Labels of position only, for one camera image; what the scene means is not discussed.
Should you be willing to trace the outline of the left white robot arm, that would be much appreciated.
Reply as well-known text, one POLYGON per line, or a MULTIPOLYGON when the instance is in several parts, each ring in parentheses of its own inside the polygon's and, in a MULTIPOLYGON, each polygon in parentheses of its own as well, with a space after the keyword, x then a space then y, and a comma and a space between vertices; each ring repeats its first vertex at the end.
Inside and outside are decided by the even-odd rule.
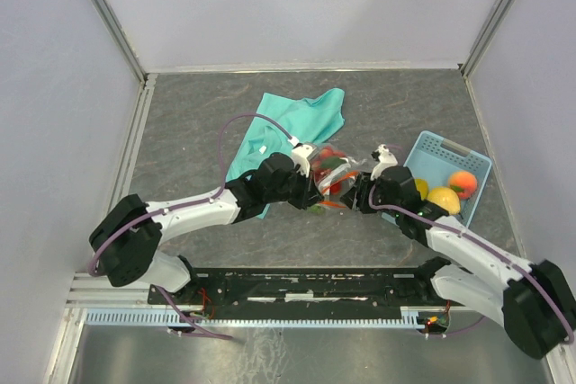
POLYGON ((166 241, 203 228, 252 219, 272 203, 287 202, 306 210, 322 201, 308 163, 281 153, 258 168, 213 191, 175 201, 143 201, 131 194, 104 217, 89 237, 94 258, 89 272, 104 276, 113 287, 135 281, 157 285, 178 302, 188 303, 199 292, 191 265, 160 251, 166 241))

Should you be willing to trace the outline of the clear zip top bag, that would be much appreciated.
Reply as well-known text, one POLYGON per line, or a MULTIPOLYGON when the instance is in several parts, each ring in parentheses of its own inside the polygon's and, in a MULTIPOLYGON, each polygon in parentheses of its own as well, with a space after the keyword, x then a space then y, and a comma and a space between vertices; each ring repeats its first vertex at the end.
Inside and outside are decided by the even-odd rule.
POLYGON ((323 215, 328 210, 350 209, 345 195, 355 186, 362 172, 368 172, 371 164, 329 144, 318 146, 310 161, 311 174, 320 192, 320 202, 308 208, 308 212, 323 215))

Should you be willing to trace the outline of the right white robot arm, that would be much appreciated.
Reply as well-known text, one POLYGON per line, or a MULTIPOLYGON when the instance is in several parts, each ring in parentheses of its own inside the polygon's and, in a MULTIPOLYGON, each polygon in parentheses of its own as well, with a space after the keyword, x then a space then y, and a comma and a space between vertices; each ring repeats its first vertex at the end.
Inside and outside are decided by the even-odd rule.
POLYGON ((533 263, 475 235, 441 206, 421 198, 411 171, 361 173, 340 199, 362 213, 381 211, 401 233, 449 258, 412 283, 422 303, 453 300, 500 325, 523 353, 545 357, 575 342, 575 298, 555 263, 533 263))

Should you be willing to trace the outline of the fake green grapes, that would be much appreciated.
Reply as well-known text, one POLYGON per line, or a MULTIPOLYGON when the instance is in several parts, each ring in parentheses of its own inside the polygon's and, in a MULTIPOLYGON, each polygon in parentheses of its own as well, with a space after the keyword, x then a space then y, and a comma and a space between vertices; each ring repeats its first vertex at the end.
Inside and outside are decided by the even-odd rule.
POLYGON ((309 212, 313 213, 314 215, 324 215, 326 213, 326 209, 321 205, 313 205, 309 208, 309 212))

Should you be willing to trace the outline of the yellow fake starfruit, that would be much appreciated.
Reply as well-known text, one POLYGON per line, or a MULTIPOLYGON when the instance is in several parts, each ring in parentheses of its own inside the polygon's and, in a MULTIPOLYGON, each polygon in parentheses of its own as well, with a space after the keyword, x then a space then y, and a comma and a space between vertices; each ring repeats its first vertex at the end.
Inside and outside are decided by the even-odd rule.
POLYGON ((422 178, 416 178, 414 182, 416 189, 420 195, 420 199, 425 200, 428 197, 429 192, 428 182, 422 178))

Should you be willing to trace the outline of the fake peach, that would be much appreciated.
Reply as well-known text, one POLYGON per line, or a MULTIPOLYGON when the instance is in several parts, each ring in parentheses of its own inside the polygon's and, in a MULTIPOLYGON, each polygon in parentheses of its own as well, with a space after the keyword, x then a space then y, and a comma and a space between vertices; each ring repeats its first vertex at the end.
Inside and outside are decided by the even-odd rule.
POLYGON ((478 181, 467 171, 457 171, 449 176, 447 186, 456 193, 460 200, 468 200, 477 191, 478 181))

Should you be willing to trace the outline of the fake strawberries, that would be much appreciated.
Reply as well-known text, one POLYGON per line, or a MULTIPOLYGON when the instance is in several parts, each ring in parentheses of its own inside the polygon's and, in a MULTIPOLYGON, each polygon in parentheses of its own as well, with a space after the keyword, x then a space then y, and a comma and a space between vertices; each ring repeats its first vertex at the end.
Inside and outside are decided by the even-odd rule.
POLYGON ((312 159, 311 170, 319 191, 330 194, 332 184, 351 167, 347 155, 332 146, 324 146, 312 159))

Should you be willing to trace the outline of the yellow fake lemon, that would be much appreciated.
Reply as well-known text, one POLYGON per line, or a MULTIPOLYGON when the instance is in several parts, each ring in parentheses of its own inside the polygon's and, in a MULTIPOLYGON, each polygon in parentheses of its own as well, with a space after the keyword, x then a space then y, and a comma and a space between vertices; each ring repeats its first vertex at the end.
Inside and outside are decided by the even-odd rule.
POLYGON ((461 212, 461 202, 457 193, 445 186, 438 186, 428 192, 427 200, 446 210, 450 215, 461 212))

